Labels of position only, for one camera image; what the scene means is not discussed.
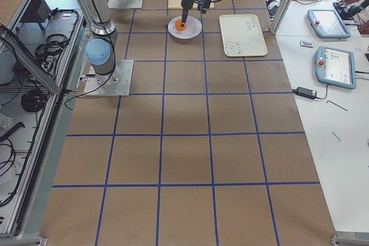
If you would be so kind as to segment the black power adapter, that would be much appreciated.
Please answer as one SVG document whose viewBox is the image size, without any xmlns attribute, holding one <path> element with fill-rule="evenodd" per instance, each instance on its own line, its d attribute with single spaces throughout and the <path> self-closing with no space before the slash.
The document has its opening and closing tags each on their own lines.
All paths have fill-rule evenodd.
<svg viewBox="0 0 369 246">
<path fill-rule="evenodd" d="M 298 86 L 296 89 L 293 89 L 292 92 L 297 96 L 301 96 L 307 99 L 317 99 L 317 92 L 315 90 Z"/>
</svg>

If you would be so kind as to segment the cream bear tray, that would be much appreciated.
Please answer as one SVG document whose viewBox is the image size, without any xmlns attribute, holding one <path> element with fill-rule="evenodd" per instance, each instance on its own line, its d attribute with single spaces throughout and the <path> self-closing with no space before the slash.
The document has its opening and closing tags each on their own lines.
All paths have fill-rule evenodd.
<svg viewBox="0 0 369 246">
<path fill-rule="evenodd" d="M 220 15 L 219 22 L 226 56 L 267 55 L 268 49 L 255 14 Z"/>
</svg>

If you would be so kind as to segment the teach pendant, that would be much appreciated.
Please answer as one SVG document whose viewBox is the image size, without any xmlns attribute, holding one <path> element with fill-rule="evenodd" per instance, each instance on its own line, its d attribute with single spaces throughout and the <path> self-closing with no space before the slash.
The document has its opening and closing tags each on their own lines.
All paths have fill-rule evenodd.
<svg viewBox="0 0 369 246">
<path fill-rule="evenodd" d="M 356 88 L 355 59 L 351 51 L 320 46 L 315 55 L 318 82 L 345 89 Z"/>
<path fill-rule="evenodd" d="M 319 38 L 347 39 L 351 33 L 335 10 L 310 9 L 307 18 Z"/>
</svg>

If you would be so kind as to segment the aluminium side frame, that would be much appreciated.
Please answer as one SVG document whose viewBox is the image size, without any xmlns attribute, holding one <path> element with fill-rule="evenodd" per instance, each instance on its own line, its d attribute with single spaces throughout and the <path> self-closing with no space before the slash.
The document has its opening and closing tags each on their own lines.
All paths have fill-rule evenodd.
<svg viewBox="0 0 369 246">
<path fill-rule="evenodd" d="M 24 0 L 9 29 L 13 48 L 1 45 L 1 110 L 13 118 L 1 131 L 1 244 L 38 245 L 70 113 L 63 102 L 84 65 L 85 18 L 78 0 L 60 0 L 44 23 L 23 23 L 32 0 Z M 47 36 L 68 39 L 51 70 L 32 56 Z"/>
</svg>

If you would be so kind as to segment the white round plate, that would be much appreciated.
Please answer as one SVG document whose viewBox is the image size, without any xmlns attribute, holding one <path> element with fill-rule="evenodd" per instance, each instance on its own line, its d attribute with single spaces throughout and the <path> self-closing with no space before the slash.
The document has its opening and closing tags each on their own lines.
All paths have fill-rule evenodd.
<svg viewBox="0 0 369 246">
<path fill-rule="evenodd" d="M 178 39 L 192 39 L 200 34 L 202 24 L 193 16 L 188 16 L 184 27 L 181 26 L 182 17 L 173 18 L 168 24 L 169 33 Z"/>
</svg>

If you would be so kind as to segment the upper teach pendant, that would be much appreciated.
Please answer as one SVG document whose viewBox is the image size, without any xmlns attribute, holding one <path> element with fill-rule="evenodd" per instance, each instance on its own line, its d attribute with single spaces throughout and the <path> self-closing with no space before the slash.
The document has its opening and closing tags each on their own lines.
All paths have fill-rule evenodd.
<svg viewBox="0 0 369 246">
<path fill-rule="evenodd" d="M 335 10 L 310 9 L 307 18 L 319 38 L 347 39 L 351 33 Z"/>
</svg>

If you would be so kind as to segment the orange fruit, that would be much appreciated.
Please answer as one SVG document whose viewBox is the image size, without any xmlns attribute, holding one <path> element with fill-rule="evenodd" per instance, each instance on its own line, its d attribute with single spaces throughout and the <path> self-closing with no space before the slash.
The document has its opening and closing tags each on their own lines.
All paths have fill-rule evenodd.
<svg viewBox="0 0 369 246">
<path fill-rule="evenodd" d="M 186 23 L 182 22 L 182 19 L 180 18 L 175 21 L 174 27 L 177 31 L 184 31 L 186 29 Z"/>
</svg>

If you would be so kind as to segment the lower teach pendant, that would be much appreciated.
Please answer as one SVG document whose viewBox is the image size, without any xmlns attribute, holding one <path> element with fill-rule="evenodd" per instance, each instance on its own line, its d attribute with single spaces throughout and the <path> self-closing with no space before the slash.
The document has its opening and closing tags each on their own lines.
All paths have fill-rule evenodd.
<svg viewBox="0 0 369 246">
<path fill-rule="evenodd" d="M 351 51 L 320 46 L 315 55 L 318 82 L 345 89 L 356 88 L 355 59 Z"/>
</svg>

